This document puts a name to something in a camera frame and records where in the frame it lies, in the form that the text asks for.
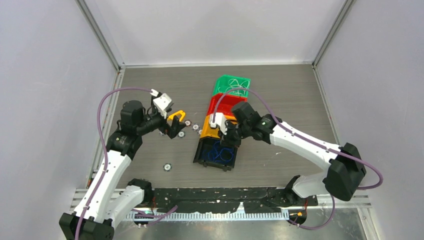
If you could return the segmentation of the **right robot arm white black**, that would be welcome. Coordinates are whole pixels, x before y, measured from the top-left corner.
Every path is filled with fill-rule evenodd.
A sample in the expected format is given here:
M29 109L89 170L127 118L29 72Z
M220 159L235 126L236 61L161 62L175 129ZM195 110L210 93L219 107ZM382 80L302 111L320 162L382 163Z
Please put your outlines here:
M330 194L350 201L366 175L365 166L350 157L360 158L358 148L321 141L291 127L271 114L260 116L248 102L239 102L231 110L235 122L222 112L209 116L211 128L218 129L220 144L239 147L241 141L252 137L257 141L285 148L309 160L321 168L320 173L294 176L282 191L282 199L288 205L299 205L313 195Z

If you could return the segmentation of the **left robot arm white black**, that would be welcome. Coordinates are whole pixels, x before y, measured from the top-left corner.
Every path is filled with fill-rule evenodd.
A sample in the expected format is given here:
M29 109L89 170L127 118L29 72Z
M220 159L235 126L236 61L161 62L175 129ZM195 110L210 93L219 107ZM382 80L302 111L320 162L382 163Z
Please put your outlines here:
M186 126L178 116L168 124L173 101L160 96L151 100L148 113L138 100L123 104L117 129L106 144L102 170L73 213L63 213L59 226L67 240L111 240L116 227L134 207L148 207L153 202L152 184L142 179L131 180L115 200L115 188L143 143L142 137L156 130L170 139Z

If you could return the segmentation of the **round disc lower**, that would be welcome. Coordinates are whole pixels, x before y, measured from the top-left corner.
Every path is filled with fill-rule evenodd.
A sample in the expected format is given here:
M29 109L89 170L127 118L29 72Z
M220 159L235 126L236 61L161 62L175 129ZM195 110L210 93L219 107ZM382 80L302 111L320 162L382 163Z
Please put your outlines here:
M186 136L186 133L184 132L184 131L180 131L179 133L178 133L178 137L179 138L184 138Z

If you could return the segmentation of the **round disc red centre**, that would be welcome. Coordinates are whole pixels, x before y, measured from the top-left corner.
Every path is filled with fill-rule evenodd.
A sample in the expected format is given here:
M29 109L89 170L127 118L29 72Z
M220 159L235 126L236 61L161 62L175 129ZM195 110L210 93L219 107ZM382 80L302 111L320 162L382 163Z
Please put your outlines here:
M187 127L190 127L192 125L192 122L190 120L185 120L184 123Z

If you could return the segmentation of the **yellow triangular plastic piece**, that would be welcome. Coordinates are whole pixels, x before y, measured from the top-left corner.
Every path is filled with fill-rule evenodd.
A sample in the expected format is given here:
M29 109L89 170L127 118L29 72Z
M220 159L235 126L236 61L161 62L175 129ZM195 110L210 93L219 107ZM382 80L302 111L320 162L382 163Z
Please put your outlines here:
M178 110L167 117L168 121L173 121L174 118L178 118L180 122L184 121L186 113L183 110Z

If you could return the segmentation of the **round disc middle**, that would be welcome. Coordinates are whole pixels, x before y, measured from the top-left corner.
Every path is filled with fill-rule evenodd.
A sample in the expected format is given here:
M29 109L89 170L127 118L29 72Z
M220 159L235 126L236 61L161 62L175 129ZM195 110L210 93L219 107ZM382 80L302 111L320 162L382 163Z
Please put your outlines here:
M194 131L198 131L199 130L199 125L198 124L193 124L191 127Z

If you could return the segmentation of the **yellow plastic bin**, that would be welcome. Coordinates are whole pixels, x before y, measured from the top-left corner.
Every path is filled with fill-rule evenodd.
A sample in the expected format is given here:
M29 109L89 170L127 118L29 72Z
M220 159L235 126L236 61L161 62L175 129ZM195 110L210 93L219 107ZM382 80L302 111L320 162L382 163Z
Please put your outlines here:
M202 128L202 132L200 134L200 138L205 138L205 137L211 137L211 138L215 138L215 139L219 139L219 129L218 128L211 128L210 127L210 118L213 117L213 114L211 113L210 115L207 115L205 120L204 120L204 124L203 124L203 128ZM234 116L231 115L225 115L222 112L217 112L215 114L215 120L219 121L222 117L225 117L227 120L230 120L233 123L236 123L237 120Z

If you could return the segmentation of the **black plastic bin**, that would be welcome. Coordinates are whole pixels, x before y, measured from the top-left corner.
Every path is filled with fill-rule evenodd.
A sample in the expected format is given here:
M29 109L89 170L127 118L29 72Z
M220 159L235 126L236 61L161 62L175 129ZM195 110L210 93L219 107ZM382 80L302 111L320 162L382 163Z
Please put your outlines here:
M201 138L198 142L193 163L206 167L231 171L236 162L238 148L224 147L220 139L213 137Z

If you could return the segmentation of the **red plastic bin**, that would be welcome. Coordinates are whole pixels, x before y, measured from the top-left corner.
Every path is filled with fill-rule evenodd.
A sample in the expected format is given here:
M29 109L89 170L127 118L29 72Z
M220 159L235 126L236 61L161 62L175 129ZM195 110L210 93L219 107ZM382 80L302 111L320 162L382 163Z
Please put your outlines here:
M216 104L218 103L218 100L221 98L222 95L223 95L223 93L217 93L217 94L215 94L211 97L209 107L208 107L208 110L207 110L207 113L206 113L207 116L211 115L214 112ZM248 101L247 97L227 94L221 100L221 102L220 102L220 104L217 108L217 112L223 113L226 116L232 116L233 117L234 115L231 112L232 107L234 105L238 104L239 102L247 102L247 101Z

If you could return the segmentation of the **lone round disc front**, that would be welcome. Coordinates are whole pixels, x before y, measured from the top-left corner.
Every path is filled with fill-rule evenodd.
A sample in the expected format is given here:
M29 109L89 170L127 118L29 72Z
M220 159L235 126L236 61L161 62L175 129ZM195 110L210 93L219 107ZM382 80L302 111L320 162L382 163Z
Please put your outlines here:
M163 170L164 170L165 172L169 172L171 169L172 169L172 165L171 165L170 163L166 163L166 164L163 166Z

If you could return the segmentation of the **green plastic bin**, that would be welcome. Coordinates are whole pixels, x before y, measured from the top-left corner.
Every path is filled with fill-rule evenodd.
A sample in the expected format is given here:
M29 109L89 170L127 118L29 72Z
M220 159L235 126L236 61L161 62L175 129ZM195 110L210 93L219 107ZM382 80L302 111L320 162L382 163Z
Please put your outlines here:
M216 94L223 94L235 88L249 89L250 85L251 85L250 78L224 74L215 81L212 95L214 96Z

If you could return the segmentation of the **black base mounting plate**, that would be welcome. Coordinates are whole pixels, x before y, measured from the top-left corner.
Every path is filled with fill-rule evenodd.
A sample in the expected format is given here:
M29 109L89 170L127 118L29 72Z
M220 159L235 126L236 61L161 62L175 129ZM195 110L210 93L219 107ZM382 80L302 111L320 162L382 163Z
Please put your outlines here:
M277 213L281 208L315 207L316 196L306 199L286 196L277 187L156 188L142 207L166 213L177 206L177 213L234 213L242 205L246 213Z

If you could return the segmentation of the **aluminium frame rail front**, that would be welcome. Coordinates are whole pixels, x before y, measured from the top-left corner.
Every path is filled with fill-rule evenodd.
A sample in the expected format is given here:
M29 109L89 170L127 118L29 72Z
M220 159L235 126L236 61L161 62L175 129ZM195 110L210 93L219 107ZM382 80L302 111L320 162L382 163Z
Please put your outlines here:
M81 201L82 196L86 193L86 189L78 189L75 192L70 211L72 211ZM289 218L295 219L298 215L298 212L304 211L304 206L289 206L281 207L277 206L277 210L265 210L265 205L259 207L259 212L251 212L246 208L247 203L240 201L238 202L237 208L233 207L233 210L229 210L224 213L207 211L206 213L201 213L199 211L194 211L190 213L184 212L173 212L170 215L165 216L161 221L162 222L210 222L210 221L267 221L267 220L289 220ZM322 210L332 209L332 201L327 195L313 196L311 200L308 200L306 210ZM335 209L370 209L372 205L366 195L354 196L353 201L343 202L340 200L335 200ZM124 218L125 221L134 220L136 223L147 221L148 218L138 216L140 213L131 211Z

